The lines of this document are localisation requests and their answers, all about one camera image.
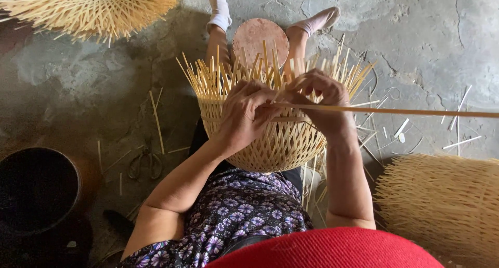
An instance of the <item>unfinished basket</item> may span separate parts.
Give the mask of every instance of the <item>unfinished basket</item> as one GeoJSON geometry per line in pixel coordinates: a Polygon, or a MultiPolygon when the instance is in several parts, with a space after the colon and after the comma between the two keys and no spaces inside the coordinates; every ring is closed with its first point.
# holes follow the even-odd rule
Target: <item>unfinished basket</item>
{"type": "MultiPolygon", "coordinates": [[[[372,68],[372,64],[362,68],[360,60],[356,65],[348,67],[347,58],[350,49],[348,49],[346,58],[340,61],[343,45],[341,45],[333,61],[323,60],[321,69],[329,76],[343,83],[350,97],[358,89],[365,76],[372,68]]],[[[315,68],[319,55],[314,56],[312,60],[304,62],[303,59],[291,61],[292,76],[283,76],[278,68],[279,62],[274,50],[270,55],[267,54],[267,47],[264,42],[264,54],[260,57],[257,54],[253,61],[253,66],[249,66],[246,56],[236,57],[233,69],[226,72],[219,58],[212,59],[207,66],[204,61],[197,60],[195,68],[189,64],[184,56],[186,63],[186,74],[192,88],[198,97],[198,103],[201,110],[201,118],[205,130],[211,137],[219,128],[222,105],[230,92],[231,88],[239,80],[257,79],[264,82],[274,90],[284,87],[287,81],[291,81],[300,73],[315,68]]],[[[311,96],[311,100],[319,102],[322,97],[311,96]]],[[[256,172],[278,172],[287,169],[293,169],[304,165],[311,158],[314,158],[326,145],[326,138],[318,132],[311,124],[311,121],[299,109],[286,108],[281,115],[265,128],[264,134],[253,141],[249,146],[237,152],[227,159],[234,166],[256,172]]]]}
{"type": "Polygon", "coordinates": [[[10,17],[33,22],[40,31],[61,31],[74,40],[97,36],[110,44],[115,38],[130,37],[175,6],[177,0],[0,0],[0,9],[10,17]]]}
{"type": "Polygon", "coordinates": [[[401,156],[378,178],[387,230],[468,267],[499,267],[499,161],[401,156]]]}

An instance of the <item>pink round disc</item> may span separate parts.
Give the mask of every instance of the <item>pink round disc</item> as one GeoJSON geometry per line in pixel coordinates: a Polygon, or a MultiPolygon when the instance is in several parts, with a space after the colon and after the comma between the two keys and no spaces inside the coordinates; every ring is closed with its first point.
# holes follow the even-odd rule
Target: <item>pink round disc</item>
{"type": "MultiPolygon", "coordinates": [[[[274,64],[272,50],[277,46],[278,62],[279,67],[281,67],[290,53],[290,43],[284,31],[276,23],[264,18],[250,19],[236,30],[232,40],[232,48],[235,56],[240,56],[240,63],[244,65],[242,48],[245,48],[248,68],[253,68],[257,54],[260,53],[259,58],[264,57],[263,41],[265,41],[267,48],[269,66],[272,67],[274,64]]],[[[265,71],[265,65],[262,66],[262,71],[265,71]]]]}

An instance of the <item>hand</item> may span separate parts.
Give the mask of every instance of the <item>hand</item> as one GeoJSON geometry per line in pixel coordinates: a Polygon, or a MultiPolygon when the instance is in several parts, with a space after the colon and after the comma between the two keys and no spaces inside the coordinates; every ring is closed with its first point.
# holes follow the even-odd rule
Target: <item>hand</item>
{"type": "MultiPolygon", "coordinates": [[[[329,78],[318,69],[312,69],[293,80],[287,86],[284,98],[292,104],[350,106],[350,96],[343,84],[329,78]],[[318,104],[305,97],[313,91],[315,91],[315,95],[323,95],[324,97],[318,104]]],[[[303,109],[303,112],[308,115],[326,139],[333,139],[345,132],[354,131],[356,133],[352,112],[313,109],[303,109]]]]}
{"type": "Polygon", "coordinates": [[[265,105],[276,92],[260,81],[241,80],[228,93],[218,132],[212,137],[227,158],[258,138],[281,109],[265,105]]]}

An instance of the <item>dark floral blouse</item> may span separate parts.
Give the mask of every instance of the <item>dark floral blouse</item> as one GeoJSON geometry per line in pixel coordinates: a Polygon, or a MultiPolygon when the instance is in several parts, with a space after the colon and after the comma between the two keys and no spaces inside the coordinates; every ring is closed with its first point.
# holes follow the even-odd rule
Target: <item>dark floral blouse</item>
{"type": "Polygon", "coordinates": [[[312,229],[301,196],[280,174],[232,169],[212,175],[185,216],[184,237],[143,247],[118,267],[204,267],[249,236],[312,229]]]}

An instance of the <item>black pants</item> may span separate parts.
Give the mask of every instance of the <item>black pants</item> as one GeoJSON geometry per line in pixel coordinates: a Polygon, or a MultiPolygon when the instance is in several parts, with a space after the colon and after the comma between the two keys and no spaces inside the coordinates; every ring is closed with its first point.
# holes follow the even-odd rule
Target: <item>black pants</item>
{"type": "MultiPolygon", "coordinates": [[[[189,156],[191,156],[197,150],[199,150],[201,146],[203,146],[203,144],[207,141],[208,141],[208,135],[206,134],[205,128],[203,126],[203,120],[200,118],[196,126],[196,131],[194,131],[194,137],[192,138],[191,148],[189,149],[189,156]]],[[[219,174],[234,168],[235,167],[231,165],[229,162],[223,160],[212,172],[212,175],[219,174]]],[[[278,172],[278,174],[281,174],[286,180],[291,182],[298,189],[300,195],[302,195],[301,192],[302,183],[300,179],[300,171],[301,167],[298,167],[295,169],[289,169],[287,171],[278,172]]]]}

